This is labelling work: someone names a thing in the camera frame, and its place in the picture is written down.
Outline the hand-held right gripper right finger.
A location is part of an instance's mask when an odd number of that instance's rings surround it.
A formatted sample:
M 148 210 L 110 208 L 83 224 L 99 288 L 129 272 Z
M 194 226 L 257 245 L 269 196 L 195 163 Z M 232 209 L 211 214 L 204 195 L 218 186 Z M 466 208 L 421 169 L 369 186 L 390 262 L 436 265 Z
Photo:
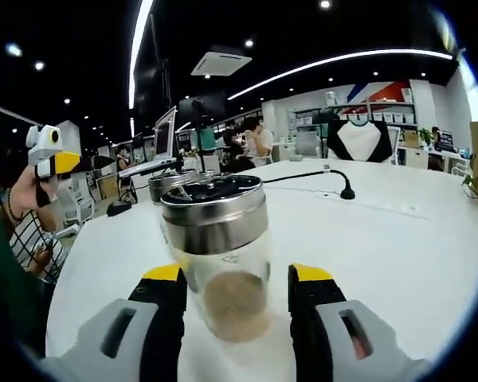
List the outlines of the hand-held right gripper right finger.
M 321 268 L 289 265 L 288 311 L 298 381 L 417 381 L 431 369 L 400 349 L 395 330 L 346 299 Z

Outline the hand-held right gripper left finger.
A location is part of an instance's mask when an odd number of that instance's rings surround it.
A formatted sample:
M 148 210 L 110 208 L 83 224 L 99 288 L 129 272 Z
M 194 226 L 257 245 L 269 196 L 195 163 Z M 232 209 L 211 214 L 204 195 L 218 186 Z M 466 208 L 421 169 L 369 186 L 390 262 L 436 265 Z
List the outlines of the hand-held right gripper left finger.
M 153 268 L 129 298 L 88 319 L 71 349 L 41 360 L 41 370 L 52 381 L 176 381 L 186 300 L 178 264 Z

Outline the person's left hand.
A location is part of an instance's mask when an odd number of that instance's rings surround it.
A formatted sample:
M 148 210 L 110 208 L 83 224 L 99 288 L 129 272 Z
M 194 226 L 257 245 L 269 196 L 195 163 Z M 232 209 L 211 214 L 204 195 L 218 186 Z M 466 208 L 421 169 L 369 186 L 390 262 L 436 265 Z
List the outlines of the person's left hand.
M 56 188 L 49 181 L 35 178 L 34 168 L 26 166 L 10 191 L 10 205 L 16 215 L 48 206 Z

